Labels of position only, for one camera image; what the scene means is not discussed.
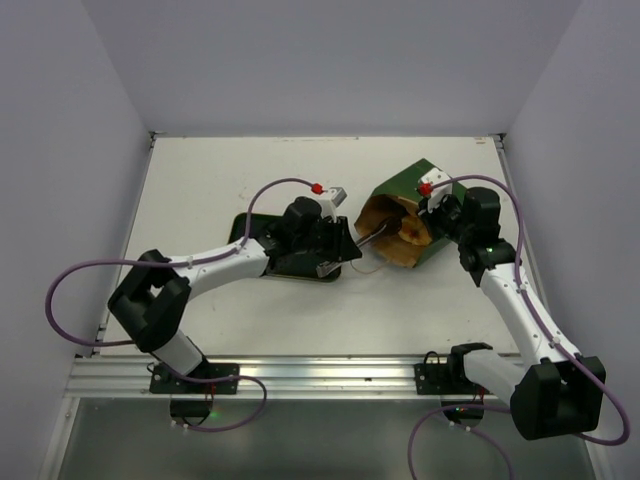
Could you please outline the round glazed pastry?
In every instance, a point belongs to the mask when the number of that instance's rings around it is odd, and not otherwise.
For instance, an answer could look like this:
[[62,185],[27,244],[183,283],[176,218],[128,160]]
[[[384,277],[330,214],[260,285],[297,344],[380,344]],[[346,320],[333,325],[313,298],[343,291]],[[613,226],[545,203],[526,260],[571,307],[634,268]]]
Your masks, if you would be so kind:
[[432,242],[431,236],[422,220],[412,215],[406,215],[401,219],[398,236],[404,242],[418,247],[426,247]]

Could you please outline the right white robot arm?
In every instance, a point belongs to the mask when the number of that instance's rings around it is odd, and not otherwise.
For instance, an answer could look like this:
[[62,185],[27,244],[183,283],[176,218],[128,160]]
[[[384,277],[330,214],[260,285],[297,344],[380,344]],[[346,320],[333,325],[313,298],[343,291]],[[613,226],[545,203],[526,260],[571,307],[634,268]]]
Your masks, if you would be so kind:
[[527,440],[594,430],[603,397],[595,383],[605,380],[605,368],[595,356],[574,352],[568,359],[561,353],[574,346],[555,332],[536,295],[526,290],[516,251],[500,236],[499,195],[472,187],[457,197],[450,186],[429,184],[418,191],[418,216],[427,231],[457,245],[462,268],[500,314],[523,361],[517,367],[482,342],[454,346],[445,369],[449,387],[464,393],[478,385],[494,394]]

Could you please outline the green paper bag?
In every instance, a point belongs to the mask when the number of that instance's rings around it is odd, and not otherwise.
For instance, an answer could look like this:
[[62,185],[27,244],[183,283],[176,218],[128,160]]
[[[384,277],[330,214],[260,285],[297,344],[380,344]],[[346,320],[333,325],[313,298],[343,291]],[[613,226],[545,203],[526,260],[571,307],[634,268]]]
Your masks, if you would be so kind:
[[435,164],[421,159],[379,184],[355,220],[359,236],[373,233],[385,220],[400,220],[397,232],[382,234],[371,244],[376,254],[395,266],[415,268],[449,244],[446,239],[436,240],[417,215],[421,199],[416,191],[419,179],[434,167]]

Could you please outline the metal tongs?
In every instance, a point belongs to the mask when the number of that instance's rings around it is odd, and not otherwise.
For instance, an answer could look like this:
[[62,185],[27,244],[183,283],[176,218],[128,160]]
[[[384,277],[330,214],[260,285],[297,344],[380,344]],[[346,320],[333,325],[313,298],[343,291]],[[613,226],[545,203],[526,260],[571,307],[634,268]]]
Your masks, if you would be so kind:
[[[398,233],[401,227],[401,218],[400,217],[388,217],[383,220],[372,232],[366,234],[364,236],[359,237],[357,240],[354,240],[359,246],[361,252],[363,249],[373,244],[376,240],[379,240],[384,237],[389,237]],[[333,271],[337,270],[344,263],[339,263],[334,261],[325,261],[320,263],[316,267],[316,274],[319,278],[325,278]]]

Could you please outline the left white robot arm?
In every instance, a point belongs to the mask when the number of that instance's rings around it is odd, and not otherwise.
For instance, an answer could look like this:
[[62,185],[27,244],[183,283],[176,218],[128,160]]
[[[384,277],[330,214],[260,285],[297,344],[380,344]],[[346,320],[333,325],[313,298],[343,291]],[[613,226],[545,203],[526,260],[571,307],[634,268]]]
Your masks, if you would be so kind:
[[348,220],[323,211],[321,203],[296,198],[283,215],[224,247],[178,260],[157,250],[132,266],[107,303],[134,345],[162,362],[185,392],[208,379],[204,353],[180,330],[189,301],[235,281],[260,278],[296,258],[315,256],[340,265],[362,257]]

